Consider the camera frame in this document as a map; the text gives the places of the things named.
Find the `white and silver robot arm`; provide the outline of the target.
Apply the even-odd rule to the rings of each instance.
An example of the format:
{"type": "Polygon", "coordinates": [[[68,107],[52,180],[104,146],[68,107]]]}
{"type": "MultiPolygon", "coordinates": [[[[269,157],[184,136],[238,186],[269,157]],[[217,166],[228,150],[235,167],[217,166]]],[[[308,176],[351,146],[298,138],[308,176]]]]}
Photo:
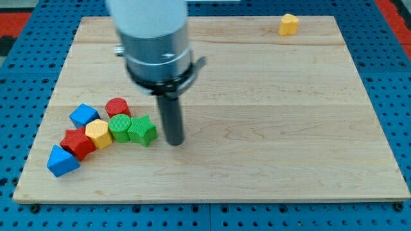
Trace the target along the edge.
{"type": "Polygon", "coordinates": [[[194,59],[185,0],[106,0],[121,39],[116,54],[148,94],[177,99],[205,66],[194,59]]]}

